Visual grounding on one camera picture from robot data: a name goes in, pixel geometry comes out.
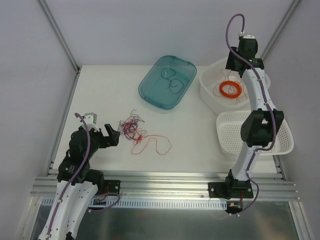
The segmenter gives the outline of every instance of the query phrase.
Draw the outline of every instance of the coiled orange cord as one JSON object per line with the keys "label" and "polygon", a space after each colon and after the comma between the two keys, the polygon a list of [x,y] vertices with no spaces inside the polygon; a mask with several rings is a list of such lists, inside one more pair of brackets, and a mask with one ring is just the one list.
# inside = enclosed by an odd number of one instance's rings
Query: coiled orange cord
{"label": "coiled orange cord", "polygon": [[235,104],[237,102],[241,102],[240,98],[248,98],[248,93],[245,93],[244,87],[245,83],[242,81],[242,78],[240,78],[239,81],[231,81],[229,80],[229,76],[231,74],[231,70],[227,73],[227,76],[222,72],[222,70],[225,70],[224,68],[221,69],[220,73],[224,75],[224,80],[221,83],[217,83],[213,88],[213,94],[218,97],[225,97],[229,99],[236,99]]}

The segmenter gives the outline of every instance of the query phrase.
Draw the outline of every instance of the glass panel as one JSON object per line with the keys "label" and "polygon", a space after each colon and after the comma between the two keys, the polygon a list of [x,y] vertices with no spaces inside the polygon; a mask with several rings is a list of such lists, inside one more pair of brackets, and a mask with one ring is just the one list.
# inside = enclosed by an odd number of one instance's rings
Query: glass panel
{"label": "glass panel", "polygon": [[[31,240],[50,206],[41,206]],[[86,213],[76,240],[299,240],[287,202],[257,202],[240,217],[217,210],[113,208]]]}

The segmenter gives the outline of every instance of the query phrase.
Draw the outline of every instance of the white cable clip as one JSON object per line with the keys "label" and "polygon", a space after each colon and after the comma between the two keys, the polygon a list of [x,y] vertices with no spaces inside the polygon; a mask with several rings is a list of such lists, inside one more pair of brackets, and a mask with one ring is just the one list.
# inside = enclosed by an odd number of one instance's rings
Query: white cable clip
{"label": "white cable clip", "polygon": [[245,35],[246,35],[246,34],[245,34],[245,31],[240,31],[240,32],[239,32],[239,37],[240,37],[240,38],[244,37]]}
{"label": "white cable clip", "polygon": [[[94,129],[95,132],[100,132],[100,129],[99,129],[99,127],[97,126],[97,124],[95,122],[96,118],[97,118],[97,115],[95,115],[93,112],[92,113],[86,113],[84,115],[83,120],[85,121],[89,131],[91,129]],[[81,122],[81,126],[83,127],[83,129],[85,129],[85,125],[84,125],[83,122]]]}

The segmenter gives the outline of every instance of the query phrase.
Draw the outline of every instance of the white wall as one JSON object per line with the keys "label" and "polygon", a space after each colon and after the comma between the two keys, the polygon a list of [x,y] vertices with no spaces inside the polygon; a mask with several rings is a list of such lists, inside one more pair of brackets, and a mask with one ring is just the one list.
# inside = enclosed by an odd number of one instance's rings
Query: white wall
{"label": "white wall", "polygon": [[284,111],[295,144],[281,160],[288,180],[298,183],[315,239],[320,239],[319,10],[319,0],[303,0],[265,62],[272,100]]}
{"label": "white wall", "polygon": [[0,1],[0,235],[19,233],[75,72],[36,0]]}
{"label": "white wall", "polygon": [[[77,63],[153,65],[175,55],[197,66],[226,57],[236,13],[265,48],[292,0],[47,0]],[[230,27],[238,44],[241,21]]]}

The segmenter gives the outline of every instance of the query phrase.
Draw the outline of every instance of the black mounting bracket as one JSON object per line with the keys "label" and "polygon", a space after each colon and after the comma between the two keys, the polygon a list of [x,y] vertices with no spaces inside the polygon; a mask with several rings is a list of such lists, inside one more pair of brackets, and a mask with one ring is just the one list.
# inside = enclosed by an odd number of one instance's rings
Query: black mounting bracket
{"label": "black mounting bracket", "polygon": [[237,179],[234,179],[231,169],[224,182],[209,182],[208,192],[210,198],[254,198],[250,181],[239,181]]}
{"label": "black mounting bracket", "polygon": [[[265,69],[262,59],[256,58],[256,53],[258,52],[258,42],[256,39],[240,37],[238,47],[232,46],[231,48],[239,56],[251,63],[254,68]],[[230,51],[225,69],[238,72],[242,78],[245,70],[251,69],[251,67]]]}
{"label": "black mounting bracket", "polygon": [[120,186],[120,180],[104,180],[104,187],[106,189],[106,193],[120,194]]}

